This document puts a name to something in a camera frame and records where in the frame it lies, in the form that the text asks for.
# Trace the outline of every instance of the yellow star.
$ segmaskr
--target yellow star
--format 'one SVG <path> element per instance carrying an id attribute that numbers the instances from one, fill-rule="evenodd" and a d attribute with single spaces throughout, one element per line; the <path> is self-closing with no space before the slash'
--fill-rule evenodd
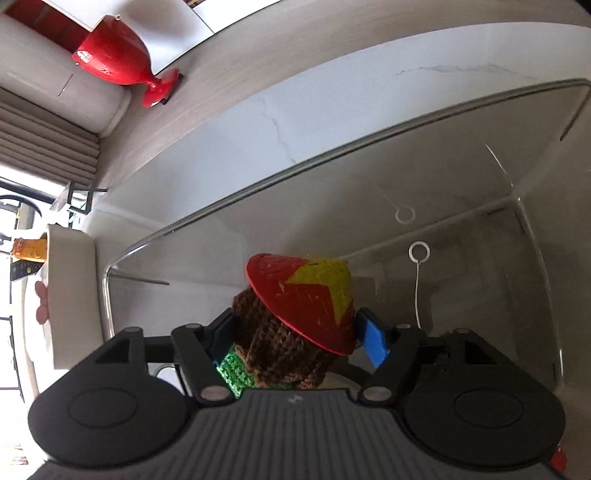
<path id="1" fill-rule="evenodd" d="M 353 298 L 349 293 L 351 274 L 344 260 L 321 258 L 310 260 L 300 267 L 288 280 L 291 284 L 325 285 L 330 291 L 330 298 L 338 325 L 349 308 Z"/>

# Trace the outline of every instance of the red brick wall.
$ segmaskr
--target red brick wall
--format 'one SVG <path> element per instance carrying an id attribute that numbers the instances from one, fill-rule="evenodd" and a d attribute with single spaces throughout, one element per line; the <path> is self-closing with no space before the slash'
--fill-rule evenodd
<path id="1" fill-rule="evenodd" d="M 87 30 L 42 0 L 17 0 L 6 14 L 72 53 L 88 35 Z"/>

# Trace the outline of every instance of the red goblet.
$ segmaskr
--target red goblet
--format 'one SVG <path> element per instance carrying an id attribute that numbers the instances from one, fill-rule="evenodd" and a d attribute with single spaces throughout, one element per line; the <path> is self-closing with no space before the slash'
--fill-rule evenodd
<path id="1" fill-rule="evenodd" d="M 158 102 L 166 103 L 182 78 L 178 69 L 165 70 L 161 77 L 154 76 L 144 42 L 118 16 L 105 15 L 72 58 L 87 72 L 108 82 L 147 83 L 142 101 L 146 108 Z"/>

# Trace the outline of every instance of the wooden surface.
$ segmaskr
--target wooden surface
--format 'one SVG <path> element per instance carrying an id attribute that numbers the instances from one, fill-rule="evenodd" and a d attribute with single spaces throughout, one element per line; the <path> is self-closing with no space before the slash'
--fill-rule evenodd
<path id="1" fill-rule="evenodd" d="M 175 62 L 185 80 L 166 106 L 142 109 L 144 87 L 133 87 L 126 117 L 102 142 L 95 182 L 117 185 L 219 113 L 337 57 L 427 31 L 519 21 L 591 27 L 573 0 L 282 0 Z"/>

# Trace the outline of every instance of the red conical hat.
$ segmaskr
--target red conical hat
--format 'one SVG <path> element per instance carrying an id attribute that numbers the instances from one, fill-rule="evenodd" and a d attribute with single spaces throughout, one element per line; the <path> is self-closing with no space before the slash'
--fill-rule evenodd
<path id="1" fill-rule="evenodd" d="M 342 260 L 259 254 L 246 265 L 257 296 L 285 325 L 338 355 L 355 348 L 350 274 Z"/>

